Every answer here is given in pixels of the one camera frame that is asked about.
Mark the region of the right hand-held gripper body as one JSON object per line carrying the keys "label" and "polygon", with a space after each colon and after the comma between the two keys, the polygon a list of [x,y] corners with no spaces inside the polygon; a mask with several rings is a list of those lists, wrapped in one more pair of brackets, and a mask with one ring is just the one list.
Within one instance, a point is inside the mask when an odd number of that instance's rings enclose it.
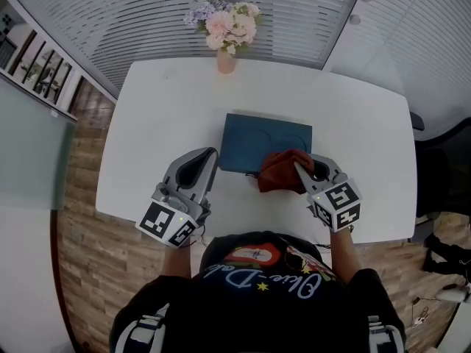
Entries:
{"label": "right hand-held gripper body", "polygon": [[360,219],[361,194],[345,173],[335,175],[320,190],[309,193],[307,200],[313,215],[331,232],[350,229]]}

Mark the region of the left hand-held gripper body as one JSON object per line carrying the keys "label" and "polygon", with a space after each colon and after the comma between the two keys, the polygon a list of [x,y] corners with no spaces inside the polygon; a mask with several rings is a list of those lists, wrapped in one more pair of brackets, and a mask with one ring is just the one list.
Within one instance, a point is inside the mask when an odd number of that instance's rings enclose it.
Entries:
{"label": "left hand-held gripper body", "polygon": [[149,206],[135,227],[149,237],[173,249],[190,246],[187,240],[210,215],[210,203],[204,196],[198,203],[169,185],[159,183]]}

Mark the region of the red-brown cloth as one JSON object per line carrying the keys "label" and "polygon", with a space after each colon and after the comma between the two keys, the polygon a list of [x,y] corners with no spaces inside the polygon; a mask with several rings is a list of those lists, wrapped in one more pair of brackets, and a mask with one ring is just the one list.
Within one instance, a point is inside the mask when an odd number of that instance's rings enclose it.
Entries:
{"label": "red-brown cloth", "polygon": [[289,190],[300,195],[306,189],[296,170],[295,163],[308,173],[314,172],[314,161],[309,154],[299,149],[289,149],[270,154],[261,166],[258,175],[258,189],[261,193],[274,190]]}

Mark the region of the dark blue tray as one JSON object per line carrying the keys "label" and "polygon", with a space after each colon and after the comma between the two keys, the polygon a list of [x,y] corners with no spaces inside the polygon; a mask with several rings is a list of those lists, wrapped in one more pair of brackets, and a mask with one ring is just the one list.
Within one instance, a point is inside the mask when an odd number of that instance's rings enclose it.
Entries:
{"label": "dark blue tray", "polygon": [[270,155],[289,149],[310,153],[312,127],[288,121],[228,113],[219,153],[223,171],[258,174]]}

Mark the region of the person's left forearm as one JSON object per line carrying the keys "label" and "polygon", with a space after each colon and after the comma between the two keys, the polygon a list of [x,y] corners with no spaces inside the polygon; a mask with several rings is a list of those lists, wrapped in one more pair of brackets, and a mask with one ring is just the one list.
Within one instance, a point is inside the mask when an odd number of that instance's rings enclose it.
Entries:
{"label": "person's left forearm", "polygon": [[191,278],[191,248],[165,248],[161,274],[168,277]]}

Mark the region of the person's right forearm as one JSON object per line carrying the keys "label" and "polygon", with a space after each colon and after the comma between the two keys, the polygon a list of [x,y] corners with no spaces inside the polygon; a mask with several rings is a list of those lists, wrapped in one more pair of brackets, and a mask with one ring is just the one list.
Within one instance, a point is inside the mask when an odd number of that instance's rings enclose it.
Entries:
{"label": "person's right forearm", "polygon": [[338,232],[330,231],[330,252],[333,273],[343,282],[349,283],[361,270],[361,264],[347,228]]}

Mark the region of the black office chair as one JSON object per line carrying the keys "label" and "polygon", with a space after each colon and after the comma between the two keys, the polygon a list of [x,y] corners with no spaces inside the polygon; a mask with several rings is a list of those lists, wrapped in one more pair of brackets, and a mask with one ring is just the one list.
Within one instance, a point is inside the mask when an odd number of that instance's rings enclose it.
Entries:
{"label": "black office chair", "polygon": [[414,144],[416,217],[443,212],[471,216],[471,117],[446,133]]}

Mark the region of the black bag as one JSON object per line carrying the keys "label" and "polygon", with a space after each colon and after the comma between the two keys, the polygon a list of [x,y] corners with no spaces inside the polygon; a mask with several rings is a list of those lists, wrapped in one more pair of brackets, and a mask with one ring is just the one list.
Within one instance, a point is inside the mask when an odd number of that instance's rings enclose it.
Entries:
{"label": "black bag", "polygon": [[449,245],[430,234],[424,241],[427,248],[422,270],[443,275],[471,276],[471,249]]}

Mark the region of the pink vase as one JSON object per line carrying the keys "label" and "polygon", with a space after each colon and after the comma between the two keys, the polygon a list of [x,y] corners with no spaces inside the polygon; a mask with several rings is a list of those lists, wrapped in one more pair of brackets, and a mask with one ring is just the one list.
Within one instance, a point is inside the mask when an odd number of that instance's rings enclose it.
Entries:
{"label": "pink vase", "polygon": [[219,73],[231,74],[236,67],[236,58],[223,49],[216,53],[216,63]]}

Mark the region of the person's black printed t-shirt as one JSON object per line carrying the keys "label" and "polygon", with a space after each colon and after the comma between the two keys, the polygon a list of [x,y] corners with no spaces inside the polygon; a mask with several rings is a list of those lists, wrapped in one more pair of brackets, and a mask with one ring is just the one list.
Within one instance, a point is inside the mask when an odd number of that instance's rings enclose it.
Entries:
{"label": "person's black printed t-shirt", "polygon": [[110,353],[405,353],[378,276],[349,283],[304,240],[270,231],[215,238],[198,274],[162,274],[118,313]]}

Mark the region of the white device on floor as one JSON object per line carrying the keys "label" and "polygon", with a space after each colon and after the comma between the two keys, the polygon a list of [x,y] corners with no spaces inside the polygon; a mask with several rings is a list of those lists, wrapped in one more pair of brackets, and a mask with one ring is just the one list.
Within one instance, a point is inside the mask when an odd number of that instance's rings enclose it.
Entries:
{"label": "white device on floor", "polygon": [[435,297],[440,301],[471,304],[471,283],[446,285],[436,293]]}

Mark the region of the white window blinds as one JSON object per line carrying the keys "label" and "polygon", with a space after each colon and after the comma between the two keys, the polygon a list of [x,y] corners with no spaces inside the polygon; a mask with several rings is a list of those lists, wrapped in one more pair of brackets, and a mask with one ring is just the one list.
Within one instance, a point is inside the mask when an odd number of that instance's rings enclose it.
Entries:
{"label": "white window blinds", "polygon": [[[135,61],[209,57],[199,0],[18,0],[110,92]],[[261,19],[241,56],[322,68],[357,0],[239,0]],[[471,0],[371,0],[335,70],[391,88],[471,93]]]}

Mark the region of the pastel artificial flower bouquet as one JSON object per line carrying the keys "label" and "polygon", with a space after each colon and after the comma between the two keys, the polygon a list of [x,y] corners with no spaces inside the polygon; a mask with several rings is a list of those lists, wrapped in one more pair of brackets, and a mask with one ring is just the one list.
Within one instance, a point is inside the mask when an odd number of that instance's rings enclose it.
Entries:
{"label": "pastel artificial flower bouquet", "polygon": [[234,57],[253,42],[261,19],[261,9],[252,2],[196,0],[183,23],[204,34],[209,49]]}

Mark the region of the shelf with black railings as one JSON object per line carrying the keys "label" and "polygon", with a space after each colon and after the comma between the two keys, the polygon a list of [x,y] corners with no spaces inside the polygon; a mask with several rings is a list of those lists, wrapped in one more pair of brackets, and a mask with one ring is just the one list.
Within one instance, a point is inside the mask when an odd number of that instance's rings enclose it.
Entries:
{"label": "shelf with black railings", "polygon": [[58,110],[71,113],[82,84],[80,72],[56,46],[0,0],[0,72]]}

